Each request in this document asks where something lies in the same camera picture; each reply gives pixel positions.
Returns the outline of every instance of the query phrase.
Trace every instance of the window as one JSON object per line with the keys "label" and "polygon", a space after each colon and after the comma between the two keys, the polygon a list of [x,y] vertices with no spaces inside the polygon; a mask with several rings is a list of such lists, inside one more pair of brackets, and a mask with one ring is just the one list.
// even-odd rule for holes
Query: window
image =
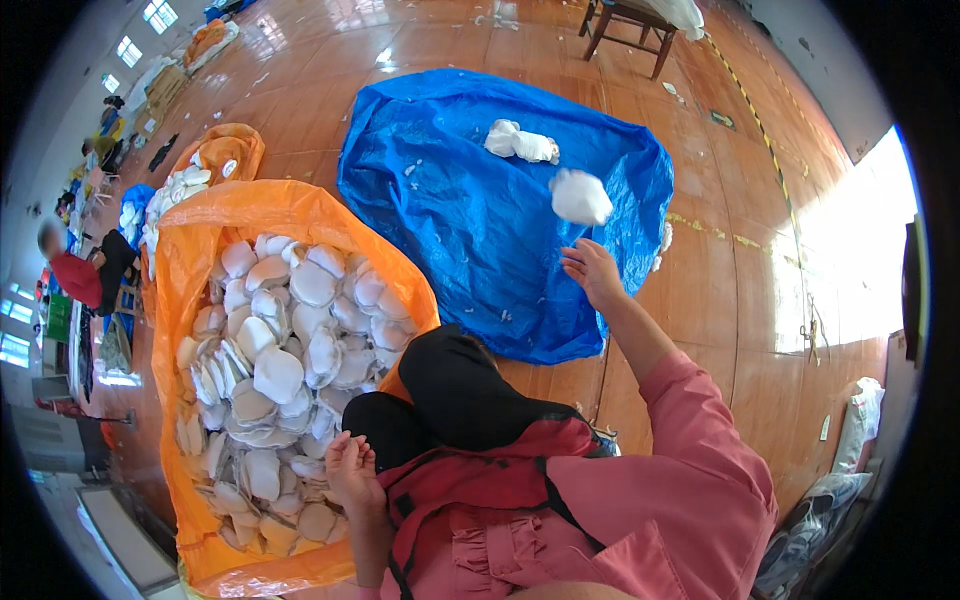
{"label": "window", "polygon": [[174,24],[177,14],[167,4],[167,0],[150,0],[150,4],[143,10],[143,20],[148,21],[158,34],[162,34]]}
{"label": "window", "polygon": [[104,75],[103,84],[107,91],[111,94],[117,90],[117,87],[120,87],[120,82],[117,81],[117,78],[113,77],[109,73]]}
{"label": "window", "polygon": [[28,292],[27,290],[21,290],[19,283],[11,283],[10,291],[17,294],[20,298],[24,300],[34,301],[34,295]]}
{"label": "window", "polygon": [[140,52],[140,49],[130,40],[129,36],[123,36],[123,39],[120,40],[120,45],[117,46],[117,56],[123,59],[123,62],[129,67],[133,67],[140,57],[143,56],[143,53]]}
{"label": "window", "polygon": [[26,369],[30,366],[30,344],[9,333],[0,333],[0,360]]}
{"label": "window", "polygon": [[30,319],[34,316],[34,309],[27,308],[10,300],[2,300],[0,301],[0,314],[29,325]]}

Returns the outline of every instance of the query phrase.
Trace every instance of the orange bag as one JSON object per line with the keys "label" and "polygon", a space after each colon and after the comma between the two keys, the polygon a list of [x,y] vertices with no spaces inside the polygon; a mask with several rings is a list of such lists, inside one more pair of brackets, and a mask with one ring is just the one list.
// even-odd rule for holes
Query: orange bag
{"label": "orange bag", "polygon": [[213,19],[207,23],[206,27],[193,36],[193,41],[183,52],[183,66],[190,66],[208,48],[219,44],[226,32],[227,24],[220,19]]}
{"label": "orange bag", "polygon": [[[243,123],[224,123],[210,128],[203,137],[193,142],[180,154],[174,163],[171,173],[177,173],[190,166],[190,159],[197,152],[200,153],[200,163],[211,171],[207,185],[213,187],[224,181],[253,181],[256,170],[260,168],[260,161],[266,146],[260,133]],[[231,158],[237,161],[237,166],[228,178],[224,177],[224,165]],[[141,251],[143,273],[149,268],[150,259],[146,251]],[[152,281],[143,278],[140,289],[140,299],[143,302],[143,313],[150,326],[154,326],[156,315],[156,289]]]}
{"label": "orange bag", "polygon": [[[228,181],[178,204],[160,219],[156,247],[156,332],[152,366],[163,406],[160,463],[177,513],[177,546],[190,586],[198,592],[235,597],[282,594],[336,583],[354,572],[349,543],[302,541],[285,559],[242,554],[216,534],[219,521],[194,491],[175,428],[185,388],[177,368],[177,346],[192,332],[213,260],[222,249],[260,233],[287,235],[305,244],[326,243],[360,252],[383,275],[410,311],[419,332],[440,325],[437,300],[423,273],[326,190],[293,180]],[[406,397],[396,366],[380,389]]]}

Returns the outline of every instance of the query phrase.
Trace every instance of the pink sleeve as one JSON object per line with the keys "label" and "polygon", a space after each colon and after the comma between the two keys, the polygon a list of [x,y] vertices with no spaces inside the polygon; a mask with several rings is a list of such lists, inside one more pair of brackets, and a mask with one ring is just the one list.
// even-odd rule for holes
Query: pink sleeve
{"label": "pink sleeve", "polygon": [[654,454],[746,485],[771,508],[767,464],[740,441],[733,415],[709,373],[683,352],[664,356],[640,384],[654,434]]}
{"label": "pink sleeve", "polygon": [[380,588],[357,588],[357,600],[380,600]]}

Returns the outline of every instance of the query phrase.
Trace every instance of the shoe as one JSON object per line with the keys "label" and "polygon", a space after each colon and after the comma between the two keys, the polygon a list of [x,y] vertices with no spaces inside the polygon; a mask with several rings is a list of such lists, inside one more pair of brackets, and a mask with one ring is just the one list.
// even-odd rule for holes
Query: shoe
{"label": "shoe", "polygon": [[619,432],[597,429],[596,427],[593,428],[593,432],[600,438],[600,446],[607,450],[610,456],[622,456],[620,446],[616,442]]}

